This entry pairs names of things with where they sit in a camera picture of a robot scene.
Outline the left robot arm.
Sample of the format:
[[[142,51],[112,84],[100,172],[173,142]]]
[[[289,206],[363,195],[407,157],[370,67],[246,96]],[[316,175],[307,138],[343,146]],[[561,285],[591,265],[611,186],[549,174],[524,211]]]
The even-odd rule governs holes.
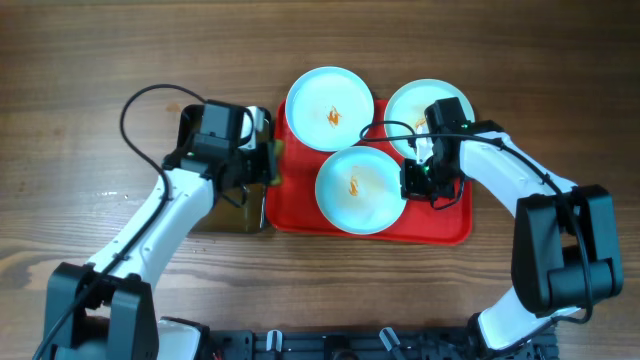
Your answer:
[[[268,110],[209,100],[181,119],[176,148],[119,234],[82,266],[61,263],[47,288],[37,359],[201,359],[209,329],[158,319],[153,291],[180,244],[231,189],[276,175]]]

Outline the white plate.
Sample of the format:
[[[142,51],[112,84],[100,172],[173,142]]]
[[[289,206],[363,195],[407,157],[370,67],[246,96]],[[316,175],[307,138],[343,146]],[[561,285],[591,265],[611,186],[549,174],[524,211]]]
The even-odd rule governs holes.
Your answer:
[[[426,123],[425,109],[436,100],[457,97],[467,120],[474,122],[475,113],[467,97],[455,86],[437,79],[412,81],[397,90],[387,103],[384,120],[406,123],[414,130]]]
[[[400,194],[400,167],[385,152],[368,146],[340,150],[322,164],[315,198],[336,228],[371,235],[393,225],[407,201]]]
[[[336,152],[360,141],[374,118],[374,100],[365,82],[350,70],[325,66],[310,70],[291,86],[285,118],[305,146]]]

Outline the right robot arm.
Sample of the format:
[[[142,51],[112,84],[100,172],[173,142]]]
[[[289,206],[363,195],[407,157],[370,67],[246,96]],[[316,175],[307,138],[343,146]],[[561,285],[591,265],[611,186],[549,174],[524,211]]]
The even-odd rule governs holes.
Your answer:
[[[559,322],[588,322],[597,303],[617,296],[624,276],[611,195],[545,169],[493,121],[467,120],[460,101],[435,101],[407,138],[415,159],[400,170],[401,195],[458,200],[466,180],[489,190],[513,215],[511,289],[472,316],[471,359],[510,355]]]

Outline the green yellow sponge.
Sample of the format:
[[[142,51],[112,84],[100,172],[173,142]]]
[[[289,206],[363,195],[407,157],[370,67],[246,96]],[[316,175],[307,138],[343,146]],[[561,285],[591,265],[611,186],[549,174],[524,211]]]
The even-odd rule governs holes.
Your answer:
[[[284,152],[284,143],[282,140],[276,139],[271,142],[271,159],[270,159],[270,186],[278,186],[282,183],[280,170],[280,161]]]

